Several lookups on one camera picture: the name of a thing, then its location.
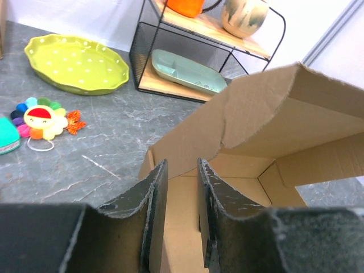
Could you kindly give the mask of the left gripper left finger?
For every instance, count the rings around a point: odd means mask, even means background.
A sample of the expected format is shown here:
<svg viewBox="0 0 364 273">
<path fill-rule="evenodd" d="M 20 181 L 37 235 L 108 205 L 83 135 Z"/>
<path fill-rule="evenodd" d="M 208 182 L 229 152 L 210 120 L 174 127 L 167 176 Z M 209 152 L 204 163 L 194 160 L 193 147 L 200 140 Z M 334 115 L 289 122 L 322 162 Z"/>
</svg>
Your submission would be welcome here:
<svg viewBox="0 0 364 273">
<path fill-rule="evenodd" d="M 168 163 L 93 208 L 2 204 L 2 272 L 159 272 Z"/>
</svg>

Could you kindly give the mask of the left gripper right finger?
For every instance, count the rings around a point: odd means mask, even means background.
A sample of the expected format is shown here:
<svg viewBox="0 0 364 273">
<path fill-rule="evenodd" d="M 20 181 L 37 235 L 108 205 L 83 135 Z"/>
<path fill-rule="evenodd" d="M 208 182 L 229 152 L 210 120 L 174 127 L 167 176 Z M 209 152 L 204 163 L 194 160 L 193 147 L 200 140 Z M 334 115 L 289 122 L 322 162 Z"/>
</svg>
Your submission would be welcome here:
<svg viewBox="0 0 364 273">
<path fill-rule="evenodd" d="M 264 207 L 197 161 L 199 229 L 210 272 L 362 272 L 363 208 Z"/>
</svg>

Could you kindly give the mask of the brown cardboard box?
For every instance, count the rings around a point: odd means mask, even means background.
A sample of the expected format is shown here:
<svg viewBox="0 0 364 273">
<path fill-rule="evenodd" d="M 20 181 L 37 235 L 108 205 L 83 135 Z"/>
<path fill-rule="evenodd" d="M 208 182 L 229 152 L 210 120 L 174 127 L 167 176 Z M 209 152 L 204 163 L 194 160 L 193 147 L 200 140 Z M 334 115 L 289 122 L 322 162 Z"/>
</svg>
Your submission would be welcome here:
<svg viewBox="0 0 364 273">
<path fill-rule="evenodd" d="M 210 272 L 197 161 L 264 207 L 310 208 L 297 187 L 363 175 L 363 90 L 293 64 L 233 80 L 145 154 L 168 162 L 161 272 Z"/>
</svg>

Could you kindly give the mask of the orange sequin ornament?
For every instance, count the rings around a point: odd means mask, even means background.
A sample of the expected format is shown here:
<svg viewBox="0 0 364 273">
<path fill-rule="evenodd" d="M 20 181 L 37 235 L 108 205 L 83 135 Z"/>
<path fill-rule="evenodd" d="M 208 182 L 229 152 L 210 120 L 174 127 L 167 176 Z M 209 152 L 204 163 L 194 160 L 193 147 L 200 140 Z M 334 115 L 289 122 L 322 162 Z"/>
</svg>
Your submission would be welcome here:
<svg viewBox="0 0 364 273">
<path fill-rule="evenodd" d="M 81 113 L 79 110 L 67 113 L 66 118 L 68 121 L 67 131 L 72 135 L 76 135 L 79 130 L 86 127 L 86 122 L 80 120 Z"/>
</svg>

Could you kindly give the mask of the rainbow flower plush toy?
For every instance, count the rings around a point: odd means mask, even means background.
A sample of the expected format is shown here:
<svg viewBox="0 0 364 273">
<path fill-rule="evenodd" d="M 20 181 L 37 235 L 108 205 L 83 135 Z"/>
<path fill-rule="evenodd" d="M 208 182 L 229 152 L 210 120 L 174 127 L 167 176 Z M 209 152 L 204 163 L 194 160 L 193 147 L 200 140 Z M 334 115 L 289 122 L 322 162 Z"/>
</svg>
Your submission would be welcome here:
<svg viewBox="0 0 364 273">
<path fill-rule="evenodd" d="M 57 101 L 45 97 L 29 97 L 10 113 L 10 119 L 29 149 L 37 152 L 53 150 L 53 139 L 68 127 L 67 111 Z M 49 148 L 35 148 L 32 140 L 44 140 Z"/>
</svg>

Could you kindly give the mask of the teal rectangular dish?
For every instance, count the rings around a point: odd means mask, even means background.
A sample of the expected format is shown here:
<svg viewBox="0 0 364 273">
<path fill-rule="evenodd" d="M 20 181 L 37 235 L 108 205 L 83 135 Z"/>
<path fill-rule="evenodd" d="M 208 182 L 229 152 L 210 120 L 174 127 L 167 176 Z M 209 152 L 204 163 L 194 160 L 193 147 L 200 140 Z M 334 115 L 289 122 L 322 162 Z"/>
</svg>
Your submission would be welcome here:
<svg viewBox="0 0 364 273">
<path fill-rule="evenodd" d="M 161 78 L 205 94 L 215 95 L 227 87 L 216 70 L 172 52 L 153 50 L 151 64 Z"/>
</svg>

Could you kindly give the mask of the green dotted plate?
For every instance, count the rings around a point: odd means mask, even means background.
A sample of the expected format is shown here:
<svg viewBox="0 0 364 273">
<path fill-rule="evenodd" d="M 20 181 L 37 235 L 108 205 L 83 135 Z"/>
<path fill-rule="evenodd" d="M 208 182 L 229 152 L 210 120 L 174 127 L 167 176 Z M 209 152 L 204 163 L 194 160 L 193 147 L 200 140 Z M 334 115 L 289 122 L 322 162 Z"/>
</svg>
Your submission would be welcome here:
<svg viewBox="0 0 364 273">
<path fill-rule="evenodd" d="M 79 36 L 34 37 L 24 52 L 42 80 L 69 93 L 101 96 L 129 80 L 129 66 L 118 53 Z"/>
</svg>

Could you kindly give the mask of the beige ceramic mug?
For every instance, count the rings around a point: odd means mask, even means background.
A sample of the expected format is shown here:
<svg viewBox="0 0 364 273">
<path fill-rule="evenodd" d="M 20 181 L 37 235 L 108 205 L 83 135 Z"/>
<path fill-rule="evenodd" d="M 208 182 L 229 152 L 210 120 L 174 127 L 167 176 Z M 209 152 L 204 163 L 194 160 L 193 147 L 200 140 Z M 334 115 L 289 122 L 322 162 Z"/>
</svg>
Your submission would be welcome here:
<svg viewBox="0 0 364 273">
<path fill-rule="evenodd" d="M 268 11 L 267 1 L 228 0 L 222 8 L 222 26 L 235 37 L 248 38 L 261 28 Z"/>
</svg>

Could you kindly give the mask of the orange mug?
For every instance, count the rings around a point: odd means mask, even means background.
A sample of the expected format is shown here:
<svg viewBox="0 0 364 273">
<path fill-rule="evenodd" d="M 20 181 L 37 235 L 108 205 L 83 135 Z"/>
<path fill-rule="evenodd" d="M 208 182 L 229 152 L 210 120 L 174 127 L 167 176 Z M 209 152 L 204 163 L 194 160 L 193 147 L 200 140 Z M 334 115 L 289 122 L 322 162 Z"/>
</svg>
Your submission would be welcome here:
<svg viewBox="0 0 364 273">
<path fill-rule="evenodd" d="M 201 14 L 204 2 L 204 0 L 168 0 L 167 7 L 183 16 L 195 18 Z"/>
</svg>

